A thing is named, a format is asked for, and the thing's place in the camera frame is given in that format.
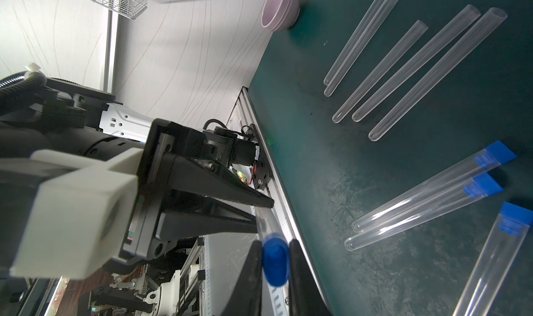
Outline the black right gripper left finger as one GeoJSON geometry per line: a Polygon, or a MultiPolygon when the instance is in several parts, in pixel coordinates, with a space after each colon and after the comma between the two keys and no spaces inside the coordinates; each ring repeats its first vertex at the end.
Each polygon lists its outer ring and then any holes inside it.
{"type": "Polygon", "coordinates": [[[262,243],[252,242],[248,256],[223,316],[254,315],[262,313],[262,243]]]}

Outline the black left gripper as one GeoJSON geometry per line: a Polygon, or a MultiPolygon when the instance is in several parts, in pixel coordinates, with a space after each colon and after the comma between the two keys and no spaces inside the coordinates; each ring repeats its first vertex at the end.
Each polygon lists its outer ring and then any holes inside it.
{"type": "Polygon", "coordinates": [[[274,200],[247,186],[230,170],[208,158],[205,134],[163,119],[152,122],[137,175],[139,188],[130,227],[119,255],[104,270],[130,274],[175,248],[178,240],[218,233],[255,234],[254,215],[218,200],[164,210],[172,190],[249,206],[273,208],[274,200]]]}

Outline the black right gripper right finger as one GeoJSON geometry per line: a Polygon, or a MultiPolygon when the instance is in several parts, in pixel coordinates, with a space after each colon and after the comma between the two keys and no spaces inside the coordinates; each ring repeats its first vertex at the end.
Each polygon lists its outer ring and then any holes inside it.
{"type": "Polygon", "coordinates": [[[289,309],[291,316],[331,316],[315,282],[300,242],[290,244],[289,309]]]}

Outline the blue stopper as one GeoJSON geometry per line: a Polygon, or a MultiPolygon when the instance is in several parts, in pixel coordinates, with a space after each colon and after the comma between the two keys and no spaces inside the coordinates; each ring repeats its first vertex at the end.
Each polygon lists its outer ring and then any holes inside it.
{"type": "Polygon", "coordinates": [[[269,285],[281,287],[290,277],[290,249],[281,235],[268,235],[262,244],[262,269],[269,285]]]}

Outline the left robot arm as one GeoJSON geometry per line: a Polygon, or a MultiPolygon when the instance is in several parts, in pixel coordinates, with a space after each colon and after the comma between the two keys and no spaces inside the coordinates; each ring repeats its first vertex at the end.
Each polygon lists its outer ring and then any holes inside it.
{"type": "Polygon", "coordinates": [[[156,119],[137,141],[106,92],[38,69],[1,80],[1,275],[85,279],[129,274],[180,241],[255,233],[241,205],[270,209],[230,166],[252,165],[257,145],[239,132],[198,131],[156,119]]]}

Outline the purple bowl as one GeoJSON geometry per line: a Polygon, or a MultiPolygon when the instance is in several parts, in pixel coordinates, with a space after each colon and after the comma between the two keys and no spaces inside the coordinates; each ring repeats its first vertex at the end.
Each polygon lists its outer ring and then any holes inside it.
{"type": "Polygon", "coordinates": [[[299,0],[265,0],[261,25],[272,32],[284,31],[294,25],[299,12],[299,0]]]}

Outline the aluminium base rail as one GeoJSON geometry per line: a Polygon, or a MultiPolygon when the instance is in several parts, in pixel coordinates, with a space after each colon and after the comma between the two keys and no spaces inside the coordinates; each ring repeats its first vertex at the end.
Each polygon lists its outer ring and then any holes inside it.
{"type": "MultiPolygon", "coordinates": [[[[266,192],[270,197],[274,199],[273,211],[277,217],[280,226],[283,230],[283,233],[286,237],[287,244],[289,246],[290,242],[293,239],[296,239],[300,242],[301,248],[305,255],[305,259],[308,262],[307,252],[305,246],[301,244],[301,233],[297,227],[296,220],[291,210],[291,204],[289,198],[286,195],[283,182],[280,179],[279,173],[276,170],[276,165],[273,160],[273,156],[270,151],[270,147],[267,143],[266,138],[264,137],[264,132],[261,130],[258,119],[255,115],[255,111],[252,107],[251,98],[249,96],[248,90],[243,88],[238,97],[237,103],[235,105],[234,111],[232,112],[233,117],[240,116],[240,121],[243,124],[250,124],[254,130],[254,134],[257,135],[259,144],[261,146],[260,155],[265,161],[266,169],[269,174],[269,181],[264,182],[264,192],[266,192]]],[[[313,269],[312,264],[308,262],[312,276],[316,282],[316,274],[313,269]]],[[[316,282],[319,292],[321,294],[320,285],[316,282]]],[[[289,309],[289,280],[287,283],[281,287],[269,287],[269,298],[273,312],[275,315],[290,315],[289,309]]]]}

